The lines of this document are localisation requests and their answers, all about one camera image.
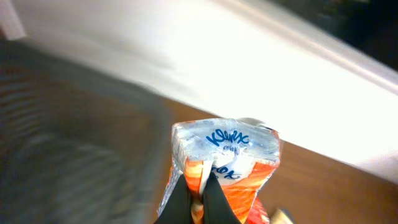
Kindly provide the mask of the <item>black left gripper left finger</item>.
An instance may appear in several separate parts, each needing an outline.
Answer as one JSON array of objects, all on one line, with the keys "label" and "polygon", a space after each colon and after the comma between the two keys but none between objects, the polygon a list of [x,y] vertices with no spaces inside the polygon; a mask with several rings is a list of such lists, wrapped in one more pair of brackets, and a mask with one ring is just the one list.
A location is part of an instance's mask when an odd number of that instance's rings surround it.
[{"label": "black left gripper left finger", "polygon": [[154,224],[192,224],[192,195],[184,177],[180,177]]}]

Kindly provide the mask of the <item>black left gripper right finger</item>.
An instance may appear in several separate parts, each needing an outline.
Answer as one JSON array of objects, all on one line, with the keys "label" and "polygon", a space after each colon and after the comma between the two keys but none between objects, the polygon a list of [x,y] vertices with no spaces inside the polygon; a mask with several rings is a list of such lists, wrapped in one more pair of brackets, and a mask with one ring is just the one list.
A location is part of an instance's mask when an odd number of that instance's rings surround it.
[{"label": "black left gripper right finger", "polygon": [[204,224],[241,224],[233,213],[216,175],[210,173],[203,192]]}]

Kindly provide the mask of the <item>red snack bag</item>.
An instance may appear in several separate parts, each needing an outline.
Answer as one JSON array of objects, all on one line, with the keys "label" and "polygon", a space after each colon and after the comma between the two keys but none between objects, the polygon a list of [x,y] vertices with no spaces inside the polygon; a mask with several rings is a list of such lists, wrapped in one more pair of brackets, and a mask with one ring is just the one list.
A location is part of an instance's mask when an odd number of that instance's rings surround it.
[{"label": "red snack bag", "polygon": [[269,217],[258,197],[253,202],[246,224],[270,224]]}]

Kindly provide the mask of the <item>orange Kleenex tissue pack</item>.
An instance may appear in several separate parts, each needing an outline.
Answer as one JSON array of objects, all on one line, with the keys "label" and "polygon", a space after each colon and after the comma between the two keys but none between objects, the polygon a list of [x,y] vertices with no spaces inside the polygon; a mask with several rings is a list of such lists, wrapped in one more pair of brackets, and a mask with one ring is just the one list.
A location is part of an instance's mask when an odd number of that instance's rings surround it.
[{"label": "orange Kleenex tissue pack", "polygon": [[172,126],[172,166],[157,213],[160,215],[180,177],[193,196],[194,223],[203,223],[203,192],[210,173],[241,223],[246,223],[258,192],[280,164],[278,132],[252,118],[211,118]]}]

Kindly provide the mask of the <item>cream rice cracker bag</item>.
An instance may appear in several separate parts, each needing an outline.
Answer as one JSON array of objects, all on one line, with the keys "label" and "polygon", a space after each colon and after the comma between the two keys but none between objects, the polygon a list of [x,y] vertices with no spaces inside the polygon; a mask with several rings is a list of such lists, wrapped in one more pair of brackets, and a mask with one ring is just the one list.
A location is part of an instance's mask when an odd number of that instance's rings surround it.
[{"label": "cream rice cracker bag", "polygon": [[277,209],[270,218],[270,224],[294,224],[294,219],[286,209]]}]

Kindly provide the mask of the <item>grey plastic mesh basket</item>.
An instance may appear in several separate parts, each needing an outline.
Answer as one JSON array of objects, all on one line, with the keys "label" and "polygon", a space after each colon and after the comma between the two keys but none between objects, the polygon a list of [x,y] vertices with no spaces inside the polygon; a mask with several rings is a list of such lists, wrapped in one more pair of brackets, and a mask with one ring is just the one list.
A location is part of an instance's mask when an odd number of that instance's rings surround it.
[{"label": "grey plastic mesh basket", "polygon": [[145,88],[1,42],[1,222],[149,223],[170,116]]}]

